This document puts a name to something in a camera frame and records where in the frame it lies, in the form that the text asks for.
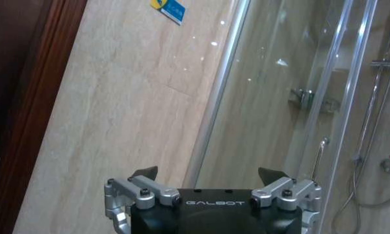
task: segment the tiled wall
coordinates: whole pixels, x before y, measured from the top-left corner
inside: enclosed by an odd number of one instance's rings
[[[103,186],[159,165],[182,186],[237,0],[88,0],[15,233],[114,233]]]

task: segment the beige marble wall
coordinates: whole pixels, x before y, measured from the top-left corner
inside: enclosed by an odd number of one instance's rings
[[[237,0],[88,0],[14,233],[114,233],[103,185],[160,166],[180,186]]]
[[[288,100],[307,88],[331,2],[252,1],[199,187],[263,186],[260,166],[293,175],[288,151],[307,111]]]

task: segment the bathroom wall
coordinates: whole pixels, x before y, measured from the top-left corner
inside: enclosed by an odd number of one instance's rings
[[[333,194],[329,202],[327,219],[324,222],[324,232],[332,232],[333,215],[341,208],[341,205],[348,197],[348,181],[353,170],[352,158],[356,154],[357,143],[361,133],[363,120],[369,103],[369,98],[373,90],[375,71],[371,67],[371,62],[379,60],[384,56],[384,47],[388,43],[390,33],[390,0],[379,1],[373,26],[363,61],[363,69],[357,92],[353,102],[353,109],[349,117],[345,140],[343,143],[343,151],[340,156],[340,164],[336,173],[336,181]],[[381,80],[381,92],[377,103],[383,100],[385,87],[388,85],[390,71],[385,72]],[[380,120],[377,135],[372,145],[371,160],[368,161],[364,179],[360,186],[360,198],[367,203],[377,203],[390,197],[390,174],[387,174],[381,167],[381,160],[390,155],[390,93],[387,100],[384,115]],[[383,209],[361,208],[363,212],[363,229],[364,234],[390,234],[390,206]],[[339,233],[351,233],[357,223],[357,215],[355,206],[351,205],[340,216],[337,222]]]
[[[260,166],[296,174],[289,147],[308,111],[289,103],[291,90],[307,88],[332,2],[341,9],[339,0],[252,0],[199,187],[263,186]]]
[[[88,0],[28,186],[18,234],[114,233],[103,186],[160,166],[182,186],[237,0]]]

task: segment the bolt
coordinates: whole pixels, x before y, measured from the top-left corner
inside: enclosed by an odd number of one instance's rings
[[[292,190],[291,190],[291,189],[285,189],[285,190],[281,192],[281,195],[283,195],[283,197],[291,197],[291,196],[293,195]]]
[[[151,191],[148,189],[142,189],[140,190],[140,195],[142,196],[148,196],[148,195],[151,195]]]

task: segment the glass shower door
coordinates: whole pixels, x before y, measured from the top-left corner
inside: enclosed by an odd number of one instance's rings
[[[261,187],[259,167],[300,175],[316,86],[332,74],[352,2],[251,1],[198,187]],[[339,100],[319,109],[333,116]]]

